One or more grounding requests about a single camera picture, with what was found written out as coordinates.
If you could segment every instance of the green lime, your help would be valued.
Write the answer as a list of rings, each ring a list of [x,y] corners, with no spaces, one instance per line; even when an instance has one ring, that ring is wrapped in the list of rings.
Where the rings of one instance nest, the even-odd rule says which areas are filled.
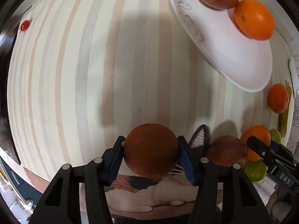
[[[263,163],[263,160],[248,161],[245,173],[249,177],[250,181],[258,182],[261,181],[265,176],[268,168]]]
[[[280,144],[281,136],[280,136],[279,131],[277,129],[271,129],[271,130],[269,130],[269,132],[270,132],[271,140],[275,141],[277,144]]]

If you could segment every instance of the orange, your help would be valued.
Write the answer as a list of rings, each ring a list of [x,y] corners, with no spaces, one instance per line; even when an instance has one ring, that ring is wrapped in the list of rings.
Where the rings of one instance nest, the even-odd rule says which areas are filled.
[[[234,19],[244,34],[256,40],[267,40],[274,33],[270,11],[256,0],[242,0],[235,7]]]
[[[255,136],[259,140],[261,140],[263,143],[265,143],[267,146],[270,146],[271,144],[271,137],[270,133],[264,126],[256,125],[251,127],[247,132],[244,134],[242,142],[246,144],[247,150],[248,150],[248,160],[249,161],[258,161],[261,159],[259,155],[257,155],[254,151],[252,151],[247,146],[247,139],[251,136]]]
[[[269,91],[268,104],[272,111],[282,114],[288,108],[289,94],[286,87],[280,83],[273,85]]]

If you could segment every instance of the calico cat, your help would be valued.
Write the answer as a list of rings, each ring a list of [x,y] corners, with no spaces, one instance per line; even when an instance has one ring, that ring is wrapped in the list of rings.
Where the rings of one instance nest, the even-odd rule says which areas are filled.
[[[105,188],[108,206],[128,212],[148,212],[154,206],[192,202],[197,190],[184,173],[169,173],[161,180],[119,174],[111,187]]]

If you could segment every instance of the white plate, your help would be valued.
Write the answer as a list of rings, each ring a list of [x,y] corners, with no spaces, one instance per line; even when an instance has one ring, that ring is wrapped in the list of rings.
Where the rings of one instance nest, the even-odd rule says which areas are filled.
[[[233,22],[234,9],[214,10],[198,0],[170,2],[193,42],[228,80],[248,92],[266,87],[272,73],[269,40],[241,33]]]

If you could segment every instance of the striped wooden surface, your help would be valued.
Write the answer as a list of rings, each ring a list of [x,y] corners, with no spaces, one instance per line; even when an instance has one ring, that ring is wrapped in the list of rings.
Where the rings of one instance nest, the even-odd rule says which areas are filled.
[[[270,39],[271,80],[248,93],[207,62],[169,0],[41,0],[26,19],[32,24],[18,34],[10,64],[9,115],[22,165],[46,180],[66,162],[101,156],[143,123],[187,140],[201,124],[213,138],[278,125],[268,91],[291,82],[278,31]],[[120,172],[133,174],[125,164]]]

